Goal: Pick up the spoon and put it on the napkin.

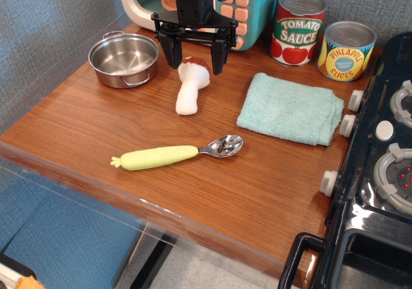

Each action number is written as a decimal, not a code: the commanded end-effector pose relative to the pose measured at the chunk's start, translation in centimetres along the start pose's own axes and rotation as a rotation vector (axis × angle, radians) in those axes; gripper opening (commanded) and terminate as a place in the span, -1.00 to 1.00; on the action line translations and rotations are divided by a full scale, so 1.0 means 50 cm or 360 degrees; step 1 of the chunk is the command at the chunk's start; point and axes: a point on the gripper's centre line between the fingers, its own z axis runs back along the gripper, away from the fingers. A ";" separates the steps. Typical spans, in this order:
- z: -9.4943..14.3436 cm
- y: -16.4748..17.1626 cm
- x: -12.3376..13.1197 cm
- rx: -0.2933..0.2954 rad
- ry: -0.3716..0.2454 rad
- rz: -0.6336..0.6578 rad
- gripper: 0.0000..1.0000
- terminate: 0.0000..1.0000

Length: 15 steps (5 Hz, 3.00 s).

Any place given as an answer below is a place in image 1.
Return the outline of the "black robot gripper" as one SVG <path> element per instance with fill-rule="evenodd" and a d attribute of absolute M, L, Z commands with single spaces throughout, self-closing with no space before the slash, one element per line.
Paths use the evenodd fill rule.
<path fill-rule="evenodd" d="M 176 10 L 151 15 L 155 37 L 160 40 L 167 63 L 177 69 L 183 60 L 182 41 L 211 46 L 213 74 L 219 75 L 229 49 L 238 44 L 238 22 L 219 14 L 214 0 L 175 0 Z"/>

